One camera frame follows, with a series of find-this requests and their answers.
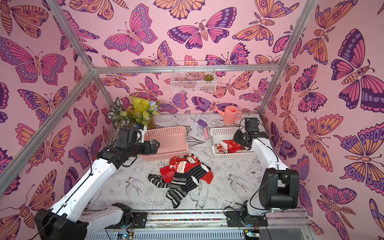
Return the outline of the red snowflake santa sock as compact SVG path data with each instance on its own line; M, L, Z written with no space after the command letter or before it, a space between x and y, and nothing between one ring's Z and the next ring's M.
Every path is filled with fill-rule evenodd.
M236 143L234 140L224 140L221 141L220 144L223 146L225 154L231 154L246 149L244 146Z

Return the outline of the red penguin sock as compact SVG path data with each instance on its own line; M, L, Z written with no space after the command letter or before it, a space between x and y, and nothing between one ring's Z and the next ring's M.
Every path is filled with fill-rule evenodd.
M216 151L219 153L219 154L224 154L224 149L223 149L223 146L221 144L216 144L215 145L215 149Z

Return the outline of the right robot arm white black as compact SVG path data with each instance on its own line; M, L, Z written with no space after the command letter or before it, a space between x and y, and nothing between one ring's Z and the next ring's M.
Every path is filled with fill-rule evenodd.
M257 118L243 118L243 127L235 132L233 140L246 150L261 155L265 165L259 188L240 209L240 220L247 227L267 225L266 214L295 209L299 201L299 173L289 169L273 149L268 135L261 132Z

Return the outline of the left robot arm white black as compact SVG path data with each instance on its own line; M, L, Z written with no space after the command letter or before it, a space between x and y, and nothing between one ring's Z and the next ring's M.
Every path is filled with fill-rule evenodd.
M154 155L161 144L146 141L145 129L132 127L119 130L118 137L104 147L92 163L90 170L50 210L39 210L35 216L37 236L42 240L84 240L109 226L130 228L133 225L131 208L113 204L105 210L85 214L84 209L94 194L120 167L126 167L129 158Z

